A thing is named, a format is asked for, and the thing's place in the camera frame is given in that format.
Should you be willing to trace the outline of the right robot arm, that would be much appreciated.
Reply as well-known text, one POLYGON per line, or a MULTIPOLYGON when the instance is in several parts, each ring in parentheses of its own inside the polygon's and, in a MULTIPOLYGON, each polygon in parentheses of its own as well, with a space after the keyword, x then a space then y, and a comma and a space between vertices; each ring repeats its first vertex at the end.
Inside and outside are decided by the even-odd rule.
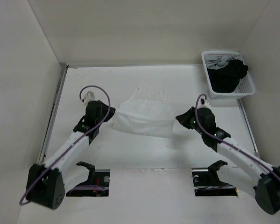
POLYGON ((255 198, 267 214, 280 211, 280 166, 268 164, 237 144, 225 130, 219 128, 211 109, 191 107, 176 120, 185 128, 197 131, 206 146, 232 161, 247 174, 232 174, 228 163, 219 160, 208 167, 211 184, 226 182, 255 198))

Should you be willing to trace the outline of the white tank top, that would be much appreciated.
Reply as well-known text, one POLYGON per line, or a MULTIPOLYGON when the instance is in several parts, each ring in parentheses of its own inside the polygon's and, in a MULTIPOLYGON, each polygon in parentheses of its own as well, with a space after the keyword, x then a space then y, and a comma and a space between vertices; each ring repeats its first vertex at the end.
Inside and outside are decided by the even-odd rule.
POLYGON ((171 138, 175 117, 164 103, 165 92, 159 91, 158 101, 136 98, 135 88, 130 98, 121 103, 113 116, 113 128, 125 133, 171 138))

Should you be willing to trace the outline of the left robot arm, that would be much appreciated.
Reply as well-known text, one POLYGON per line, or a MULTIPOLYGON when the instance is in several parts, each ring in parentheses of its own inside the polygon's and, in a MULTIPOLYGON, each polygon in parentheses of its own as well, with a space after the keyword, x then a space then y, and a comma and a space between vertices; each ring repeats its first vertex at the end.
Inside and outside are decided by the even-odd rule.
POLYGON ((49 209, 57 209, 66 194, 80 183, 91 186, 95 182, 95 166, 78 162, 69 175, 73 161, 93 142, 102 123, 109 121, 116 109, 100 100, 88 102, 85 115, 73 128, 66 142, 42 164, 34 164, 28 172, 26 192, 20 205, 33 202, 49 209))

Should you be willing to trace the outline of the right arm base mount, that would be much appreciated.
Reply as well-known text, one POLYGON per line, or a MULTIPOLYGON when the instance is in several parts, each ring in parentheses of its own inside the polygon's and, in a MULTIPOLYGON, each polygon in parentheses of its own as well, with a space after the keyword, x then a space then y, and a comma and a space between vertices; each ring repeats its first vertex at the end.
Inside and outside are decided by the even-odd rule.
POLYGON ((237 189, 219 180, 217 171, 228 163, 219 160, 207 168, 192 170, 195 196, 238 196, 237 189))

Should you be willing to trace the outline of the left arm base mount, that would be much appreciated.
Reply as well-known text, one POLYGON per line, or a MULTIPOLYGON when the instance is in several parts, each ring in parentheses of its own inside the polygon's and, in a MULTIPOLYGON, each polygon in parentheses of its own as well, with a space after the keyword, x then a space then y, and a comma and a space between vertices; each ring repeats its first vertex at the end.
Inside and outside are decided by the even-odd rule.
POLYGON ((78 162, 68 172, 65 181, 67 197, 108 197, 110 170, 96 169, 94 165, 78 162))

